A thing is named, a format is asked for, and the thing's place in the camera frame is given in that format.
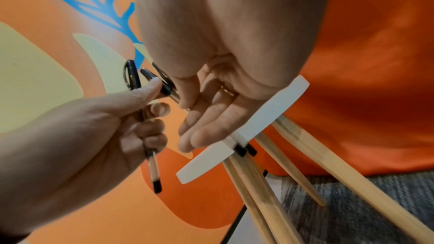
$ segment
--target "orange fabric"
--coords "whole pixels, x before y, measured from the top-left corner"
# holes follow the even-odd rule
[[[364,175],[434,168],[434,0],[330,0],[286,115]],[[274,129],[305,174],[326,174]],[[286,173],[262,150],[273,174]]]

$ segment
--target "mural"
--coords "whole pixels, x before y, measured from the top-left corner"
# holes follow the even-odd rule
[[[133,0],[5,1],[0,134],[64,102],[126,90],[122,67],[128,58],[153,70]],[[26,81],[17,85],[12,71]],[[172,107],[164,118],[170,143],[157,156],[164,191],[152,192],[144,164],[103,198],[34,232],[28,243],[220,243],[242,200],[221,165],[190,184],[179,182],[175,173],[200,150],[178,151],[177,129],[186,113],[162,101]]]

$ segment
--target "wooden leg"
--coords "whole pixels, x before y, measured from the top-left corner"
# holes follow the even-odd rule
[[[286,157],[277,145],[263,132],[255,140],[267,153],[292,177],[321,207],[327,205],[325,199],[300,172],[300,170]]]
[[[235,167],[232,164],[232,162],[229,160],[229,158],[223,161],[223,165],[225,166],[225,169],[229,174],[229,177],[232,179],[232,182],[234,183],[236,189],[238,190],[238,193],[243,199],[245,206],[247,207],[247,209],[249,209],[249,213],[252,216],[252,219],[255,222],[256,227],[261,232],[265,242],[267,244],[277,244],[273,233],[271,232],[267,222],[264,219],[264,216],[262,215],[258,206],[254,202],[252,196],[249,194],[249,191],[244,186],[244,183],[242,182],[240,176],[236,172]]]
[[[401,230],[413,237],[417,243],[434,243],[433,231],[316,138],[287,117],[280,116],[276,121],[276,129],[289,143],[359,195]]]
[[[303,244],[303,240],[286,214],[265,178],[259,173],[249,155],[229,157],[270,229],[280,244]]]

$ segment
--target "hand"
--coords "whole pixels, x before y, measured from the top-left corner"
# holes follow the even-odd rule
[[[169,105],[147,105],[161,89],[79,99],[0,139],[0,232],[24,235],[104,195],[163,150]],[[136,111],[147,120],[139,123]]]
[[[136,0],[143,43],[191,108],[179,148],[224,139],[287,87],[327,0]],[[222,93],[224,84],[235,97]]]

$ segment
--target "pen tip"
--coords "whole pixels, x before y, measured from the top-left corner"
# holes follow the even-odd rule
[[[163,190],[163,187],[161,186],[161,180],[158,179],[156,181],[152,181],[152,186],[154,187],[154,193],[158,194]]]

